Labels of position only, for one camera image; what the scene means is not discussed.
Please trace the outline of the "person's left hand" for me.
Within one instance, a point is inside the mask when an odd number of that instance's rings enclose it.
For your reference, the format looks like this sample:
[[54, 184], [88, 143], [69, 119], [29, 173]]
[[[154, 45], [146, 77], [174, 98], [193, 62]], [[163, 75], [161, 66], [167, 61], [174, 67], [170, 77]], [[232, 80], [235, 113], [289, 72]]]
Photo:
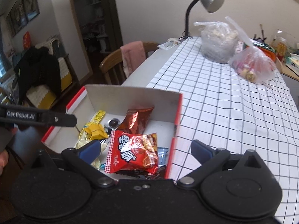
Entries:
[[2, 175], [4, 167], [8, 164], [8, 160], [9, 160], [9, 154], [7, 150], [3, 150], [0, 153], [0, 175]]

